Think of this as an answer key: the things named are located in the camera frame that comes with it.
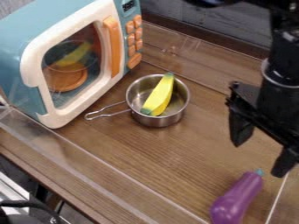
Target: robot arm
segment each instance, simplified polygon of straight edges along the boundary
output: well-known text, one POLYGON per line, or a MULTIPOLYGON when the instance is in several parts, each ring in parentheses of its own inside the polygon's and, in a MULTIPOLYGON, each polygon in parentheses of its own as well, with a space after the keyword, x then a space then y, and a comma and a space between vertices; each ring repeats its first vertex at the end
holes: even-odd
MULTIPOLYGON (((200 7, 234 0, 192 0, 200 7)), ((272 45, 263 62, 260 87, 234 82, 227 100, 230 139, 240 146, 260 128, 282 145, 272 175, 282 178, 299 163, 299 0, 247 2, 270 9, 272 45)))

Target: toy banana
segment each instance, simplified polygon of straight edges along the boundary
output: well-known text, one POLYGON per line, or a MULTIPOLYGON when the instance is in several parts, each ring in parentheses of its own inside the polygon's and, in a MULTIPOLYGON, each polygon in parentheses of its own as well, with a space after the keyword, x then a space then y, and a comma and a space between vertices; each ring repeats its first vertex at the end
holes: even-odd
POLYGON ((148 116, 159 116, 171 101, 173 93, 173 74, 167 73, 149 94, 140 112, 148 116))
POLYGON ((89 52, 91 49, 91 43, 84 42, 77 49, 71 52, 63 59, 55 62, 55 66, 57 67, 67 67, 71 66, 73 63, 80 61, 85 54, 89 52))

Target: toy eggplant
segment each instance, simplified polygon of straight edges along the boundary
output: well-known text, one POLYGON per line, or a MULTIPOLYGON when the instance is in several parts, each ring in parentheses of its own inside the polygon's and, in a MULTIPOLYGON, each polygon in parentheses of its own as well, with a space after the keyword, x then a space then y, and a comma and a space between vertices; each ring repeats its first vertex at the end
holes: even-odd
POLYGON ((252 199, 263 187, 262 171, 248 171, 227 193, 216 199, 210 210, 214 224, 240 224, 252 199))

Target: microwave window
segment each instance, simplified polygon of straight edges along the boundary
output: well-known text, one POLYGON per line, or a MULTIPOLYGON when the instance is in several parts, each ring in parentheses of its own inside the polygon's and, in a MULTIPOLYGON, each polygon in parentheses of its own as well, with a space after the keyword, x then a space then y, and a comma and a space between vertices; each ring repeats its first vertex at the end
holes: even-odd
POLYGON ((56 108, 67 106, 100 75, 101 47, 93 24, 64 39, 41 61, 44 79, 56 108))
POLYGON ((124 9, 124 12, 127 12, 128 10, 131 10, 136 5, 136 2, 135 0, 131 0, 129 2, 124 3, 123 4, 123 9, 124 9))

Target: orange handle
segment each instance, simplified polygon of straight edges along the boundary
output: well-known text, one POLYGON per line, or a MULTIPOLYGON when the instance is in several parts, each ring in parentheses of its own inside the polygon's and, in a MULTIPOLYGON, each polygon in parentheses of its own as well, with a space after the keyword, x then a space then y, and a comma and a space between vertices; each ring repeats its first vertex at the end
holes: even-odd
POLYGON ((117 21, 109 16, 104 19, 104 27, 108 29, 109 44, 111 44, 111 71, 112 78, 119 74, 120 68, 120 30, 117 21))

